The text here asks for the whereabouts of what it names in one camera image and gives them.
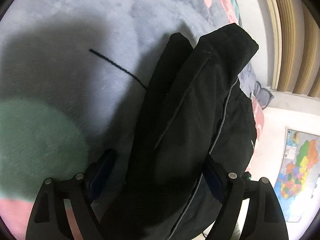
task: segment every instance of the black string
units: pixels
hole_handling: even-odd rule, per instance
[[[113,62],[111,59],[107,58],[106,56],[103,56],[102,54],[100,54],[99,52],[93,50],[93,49],[89,49],[89,51],[95,55],[97,55],[98,57],[106,60],[107,62],[109,62],[111,65],[115,66],[116,68],[122,70],[124,73],[127,73],[129,76],[132,76],[136,81],[139,82],[139,84],[145,89],[147,90],[147,87],[142,84],[142,82],[140,81],[139,78],[137,78],[135,75],[133,75],[131,72],[127,71],[126,69],[124,69],[123,67],[119,66],[117,63]]]

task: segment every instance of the fabric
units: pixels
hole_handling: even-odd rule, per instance
[[[256,139],[252,106],[235,81],[258,45],[232,24],[202,36],[195,49],[188,50],[189,56],[184,47],[188,48],[186,39],[180,34],[172,36],[151,78],[126,184],[101,220],[106,239],[197,236],[220,208],[205,182],[196,186],[208,152],[227,171],[238,174],[252,156],[252,140]],[[170,68],[164,82],[161,73]],[[192,201],[195,187],[198,192]],[[193,218],[187,219],[192,223],[189,228],[184,220],[188,216]]]
[[[273,94],[271,94],[268,89],[262,88],[258,81],[255,84],[253,94],[258,100],[262,109],[265,109],[270,104],[270,101],[274,98]]]
[[[240,72],[239,80],[241,90],[248,98],[250,98],[250,95],[255,90],[257,83],[256,74],[254,73],[250,62],[244,67],[244,71]]]
[[[229,23],[239,24],[239,15],[236,16],[236,8],[234,8],[234,3],[231,0],[220,0],[223,9],[225,10]]]
[[[262,108],[261,108],[258,100],[255,98],[253,93],[251,93],[251,101],[252,101],[253,117],[254,117],[254,121],[256,123],[257,139],[254,143],[253,155],[252,155],[251,160],[249,162],[249,165],[245,171],[250,171],[251,163],[252,163],[252,160],[255,156],[255,152],[258,148],[260,136],[261,136],[263,126],[264,126],[264,114],[263,114]]]
[[[0,216],[18,240],[46,177],[70,178],[115,149],[114,173],[93,204],[99,219],[124,183],[145,89],[89,49],[148,86],[172,33],[195,47],[228,23],[221,0],[13,2],[0,22]],[[9,212],[16,201],[19,227]]]

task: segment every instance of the black jacket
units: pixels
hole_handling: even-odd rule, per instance
[[[126,184],[101,220],[106,239],[192,239],[220,204],[202,178],[207,154],[241,175],[256,140],[252,104],[237,75],[258,45],[236,24],[193,49],[175,33],[150,80]]]

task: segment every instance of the blue fuzzy blanket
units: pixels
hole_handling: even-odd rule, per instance
[[[169,36],[195,46],[236,21],[236,0],[15,0],[0,22],[0,199],[32,203],[45,178],[69,179],[113,148],[99,217],[124,183],[144,87]],[[249,95],[250,65],[240,80]]]

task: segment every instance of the gray piping trim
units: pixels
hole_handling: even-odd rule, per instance
[[[222,131],[222,126],[223,126],[223,124],[224,124],[224,121],[226,120],[227,105],[228,105],[228,101],[229,101],[229,98],[230,98],[230,95],[231,95],[231,90],[233,89],[233,87],[236,85],[237,82],[238,82],[238,77],[237,77],[236,81],[232,84],[232,86],[231,86],[231,88],[230,88],[230,91],[229,91],[229,93],[228,93],[228,96],[227,96],[227,99],[226,99],[226,103],[225,103],[224,109],[223,109],[222,121],[221,121],[219,130],[218,130],[217,136],[216,136],[214,142],[212,143],[212,146],[210,147],[210,150],[209,150],[209,152],[208,152],[209,154],[212,153],[212,150],[213,150],[214,146],[216,145],[217,140],[218,140],[218,138],[219,138],[219,136],[220,136],[220,133],[221,133],[221,131]],[[199,177],[199,179],[198,179],[198,182],[197,182],[197,184],[196,184],[196,186],[195,186],[195,190],[193,191],[193,194],[192,194],[191,197],[189,198],[187,205],[185,206],[185,208],[184,208],[183,212],[181,213],[180,217],[178,218],[176,224],[175,224],[174,227],[172,228],[171,233],[170,233],[170,235],[169,235],[169,238],[168,238],[167,240],[169,240],[169,239],[172,237],[173,233],[176,231],[179,223],[181,222],[183,216],[185,215],[185,213],[187,212],[189,206],[191,205],[191,202],[192,202],[193,199],[195,198],[196,193],[197,193],[197,191],[198,191],[198,188],[199,188],[199,186],[200,186],[202,177],[203,177],[203,174],[201,173],[201,175],[200,175],[200,177]]]

